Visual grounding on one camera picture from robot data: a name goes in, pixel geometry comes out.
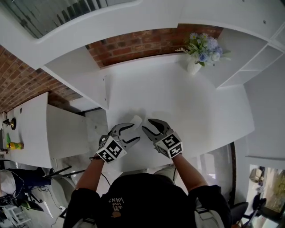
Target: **potted plant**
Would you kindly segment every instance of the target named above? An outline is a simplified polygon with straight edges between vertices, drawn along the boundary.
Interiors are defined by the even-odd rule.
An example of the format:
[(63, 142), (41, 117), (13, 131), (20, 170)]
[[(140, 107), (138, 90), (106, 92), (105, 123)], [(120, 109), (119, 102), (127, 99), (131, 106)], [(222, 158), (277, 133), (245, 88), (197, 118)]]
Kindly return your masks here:
[(200, 68), (206, 64), (215, 66), (215, 62), (221, 58), (230, 60), (225, 56), (226, 53), (224, 53), (223, 49), (219, 46), (218, 40), (206, 33), (200, 35), (191, 33), (187, 44), (187, 49), (179, 48), (176, 51), (183, 51), (190, 55), (190, 61), (187, 67), (190, 75), (195, 75)]

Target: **blue flower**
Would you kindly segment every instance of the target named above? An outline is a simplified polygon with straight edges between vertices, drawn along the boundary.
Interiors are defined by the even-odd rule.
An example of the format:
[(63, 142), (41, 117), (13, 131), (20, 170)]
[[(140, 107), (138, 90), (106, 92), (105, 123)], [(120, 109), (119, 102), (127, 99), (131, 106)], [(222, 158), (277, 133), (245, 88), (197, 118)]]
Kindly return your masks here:
[(213, 51), (217, 46), (218, 46), (218, 41), (215, 38), (213, 37), (208, 38), (209, 50)]
[(200, 62), (205, 62), (205, 61), (207, 61), (207, 59), (208, 59), (208, 56), (206, 53), (204, 53), (204, 52), (200, 53), (200, 55), (199, 55), (199, 61)]
[(215, 48), (215, 52), (219, 53), (220, 55), (223, 54), (223, 49), (220, 46)]
[(190, 35), (191, 40), (197, 39), (197, 37), (198, 37), (197, 33), (191, 33), (191, 35)]

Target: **backpack strap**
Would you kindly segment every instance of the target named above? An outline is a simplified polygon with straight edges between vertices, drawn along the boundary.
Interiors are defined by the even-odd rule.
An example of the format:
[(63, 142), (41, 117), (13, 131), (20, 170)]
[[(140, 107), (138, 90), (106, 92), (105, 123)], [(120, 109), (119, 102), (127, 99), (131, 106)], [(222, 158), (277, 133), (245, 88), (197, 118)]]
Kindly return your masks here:
[(216, 211), (202, 208), (198, 199), (194, 214), (197, 228), (224, 228), (220, 215)]

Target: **floor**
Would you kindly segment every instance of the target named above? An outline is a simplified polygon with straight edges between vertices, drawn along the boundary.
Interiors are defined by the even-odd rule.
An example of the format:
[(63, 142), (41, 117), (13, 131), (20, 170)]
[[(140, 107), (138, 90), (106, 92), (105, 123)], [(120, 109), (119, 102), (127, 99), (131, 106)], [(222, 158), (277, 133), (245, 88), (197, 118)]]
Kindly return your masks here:
[[(69, 165), (72, 166), (71, 169), (63, 172), (63, 173), (71, 173), (79, 170), (84, 170), (88, 167), (90, 160), (89, 157), (93, 156), (96, 152), (98, 139), (100, 135), (106, 134), (108, 131), (106, 114), (104, 110), (97, 110), (92, 112), (87, 112), (85, 114), (87, 118), (87, 130), (89, 135), (89, 143), (90, 143), (90, 153), (73, 156), (65, 159), (57, 160), (57, 164), (54, 164), (54, 169), (62, 169)], [(232, 157), (231, 152), (228, 146), (224, 146), (217, 150), (211, 151), (199, 157), (194, 157), (189, 159), (189, 162), (197, 168), (201, 174), (204, 176), (209, 185), (217, 184), (222, 188), (222, 194), (226, 198), (229, 199), (229, 193), (232, 190)], [(26, 166), (17, 164), (18, 168), (22, 169), (35, 169), (36, 167)], [(150, 168), (148, 170), (149, 173), (154, 173), (163, 167)], [(104, 172), (103, 174), (108, 179), (110, 184), (121, 174), (119, 172)], [(77, 174), (72, 176), (72, 180), (76, 184), (80, 179), (82, 174)], [(185, 192), (186, 188), (178, 175), (176, 181), (176, 185), (181, 187)], [(43, 203), (40, 206), (44, 209), (44, 212), (37, 212), (34, 210), (29, 210), (25, 212), (29, 217), (32, 218), (32, 222), (29, 225), (30, 228), (49, 228), (55, 220), (60, 215), (61, 210), (57, 208), (59, 202), (54, 197), (52, 188), (49, 187), (50, 192), (48, 191), (39, 191), (38, 189), (33, 190), (33, 193), (36, 197), (43, 200)], [(99, 186), (98, 186), (98, 194), (101, 196), (102, 194), (108, 192), (109, 185), (105, 178), (101, 176)], [(60, 227), (62, 224), (62, 220), (58, 219), (55, 227)]]

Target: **yellow object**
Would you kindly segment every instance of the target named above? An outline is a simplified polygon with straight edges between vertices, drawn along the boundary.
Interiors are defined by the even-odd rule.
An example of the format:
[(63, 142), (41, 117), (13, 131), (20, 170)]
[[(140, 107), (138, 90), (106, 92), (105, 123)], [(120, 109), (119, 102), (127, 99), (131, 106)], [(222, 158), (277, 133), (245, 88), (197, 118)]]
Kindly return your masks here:
[(21, 142), (10, 142), (7, 144), (7, 148), (11, 150), (22, 150), (24, 148), (24, 144)]

